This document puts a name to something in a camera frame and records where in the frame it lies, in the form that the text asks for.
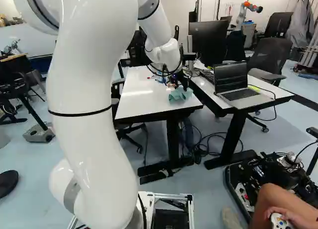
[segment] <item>white desk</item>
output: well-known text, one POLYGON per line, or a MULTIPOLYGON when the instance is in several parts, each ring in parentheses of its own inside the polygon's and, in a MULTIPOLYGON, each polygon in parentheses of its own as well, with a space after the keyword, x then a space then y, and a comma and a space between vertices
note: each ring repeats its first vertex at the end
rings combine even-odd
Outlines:
MULTIPOLYGON (((199 69, 206 69, 206 67, 200 62, 196 62, 194 67, 199 69)), ((252 84, 254 86, 258 86, 261 88, 264 88, 266 90, 272 91, 276 95, 276 99, 285 98, 285 97, 291 97, 294 96, 294 94, 285 91, 279 87, 276 87, 272 84, 269 84, 265 81, 259 80, 253 76, 248 75, 248 84, 252 84)), ((221 98, 216 96, 215 93, 215 86, 210 83, 208 80, 206 80, 202 76, 193 77, 192 82, 196 84, 207 96, 209 96, 215 103, 217 103, 222 109, 229 109, 232 108, 232 106, 228 105, 225 101, 223 101, 221 98)), ((273 94, 268 91, 261 90, 261 93, 273 97, 273 94)))
MULTIPOLYGON (((197 61, 194 66, 199 69, 206 69, 200 61, 197 61)), ((238 110, 234 107, 231 107, 222 99, 217 97, 214 94, 215 86, 209 81, 207 81, 204 77, 198 76, 193 77, 191 79, 190 87, 194 90, 194 94, 202 102, 204 102, 204 104, 217 117, 224 117, 227 114, 233 114, 233 118, 231 120, 231 124, 229 126, 227 136, 223 144, 221 156, 219 158, 214 158, 212 160, 205 161, 204 165, 207 169, 226 166, 231 163, 240 162, 244 159, 255 157, 256 153, 254 151, 234 153, 235 148, 239 142, 239 138, 241 136, 246 119, 249 119, 257 124, 262 125, 263 128, 267 128, 266 125, 257 122, 252 116, 249 115, 249 113, 288 102, 294 96, 292 93, 288 91, 285 91, 279 87, 273 86, 267 82, 264 82, 252 76, 248 76, 248 84, 252 84, 254 86, 261 87, 275 93, 275 101, 257 105, 247 109, 238 110)), ((273 94, 271 92, 261 89, 260 91, 265 95, 273 97, 273 94)))
POLYGON ((144 115, 203 108, 195 95, 187 101, 170 103, 168 96, 174 88, 166 87, 154 78, 147 79, 150 76, 153 74, 145 66, 129 68, 115 120, 124 121, 126 118, 144 115))
POLYGON ((193 164, 192 157, 179 158, 179 121, 203 108, 194 94, 186 101, 170 103, 168 96, 174 88, 168 88, 153 78, 147 79, 152 75, 145 66, 128 69, 115 116, 116 123, 166 121, 169 161, 139 168, 140 184, 166 178, 160 172, 163 169, 170 177, 173 176, 172 169, 193 164))

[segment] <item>green fabric object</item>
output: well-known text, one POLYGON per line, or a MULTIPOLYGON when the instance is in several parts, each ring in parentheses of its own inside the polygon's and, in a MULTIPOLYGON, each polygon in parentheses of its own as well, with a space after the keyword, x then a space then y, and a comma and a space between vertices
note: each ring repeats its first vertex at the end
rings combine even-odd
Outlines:
POLYGON ((187 91, 183 90, 183 87, 178 87, 176 90, 172 91, 169 94, 169 101, 174 102, 174 101, 179 101, 183 100, 186 101, 189 99, 193 94, 193 90, 188 88, 187 91))

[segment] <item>gray curtain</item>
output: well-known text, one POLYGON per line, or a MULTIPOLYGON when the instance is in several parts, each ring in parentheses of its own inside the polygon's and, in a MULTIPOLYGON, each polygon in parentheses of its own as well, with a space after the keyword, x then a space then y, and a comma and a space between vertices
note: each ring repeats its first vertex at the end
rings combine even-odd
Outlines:
POLYGON ((293 47, 309 45, 315 31, 312 5, 309 0, 300 0, 296 6, 286 38, 293 42, 293 47))

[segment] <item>keyboard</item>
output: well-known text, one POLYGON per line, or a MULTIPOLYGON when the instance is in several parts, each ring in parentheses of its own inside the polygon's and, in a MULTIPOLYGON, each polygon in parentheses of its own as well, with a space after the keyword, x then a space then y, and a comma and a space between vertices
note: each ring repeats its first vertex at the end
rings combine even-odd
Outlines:
POLYGON ((222 94, 222 96, 229 101, 235 101, 238 99, 243 99, 243 98, 256 96, 256 95, 259 95, 259 93, 257 93, 256 91, 253 91, 252 89, 242 89, 242 90, 222 94))
POLYGON ((211 72, 211 70, 203 70, 200 69, 200 73, 201 75, 208 80, 209 82, 211 82, 213 85, 215 85, 215 78, 214 78, 214 74, 211 72))

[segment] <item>game controller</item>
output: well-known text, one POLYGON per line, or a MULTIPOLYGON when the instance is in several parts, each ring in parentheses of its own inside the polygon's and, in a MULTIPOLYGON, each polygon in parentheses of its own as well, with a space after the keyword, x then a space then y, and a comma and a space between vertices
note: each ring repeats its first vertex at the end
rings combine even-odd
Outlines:
POLYGON ((270 216, 270 221, 273 224, 273 229, 295 229, 289 221, 284 221, 279 213, 273 213, 270 216))

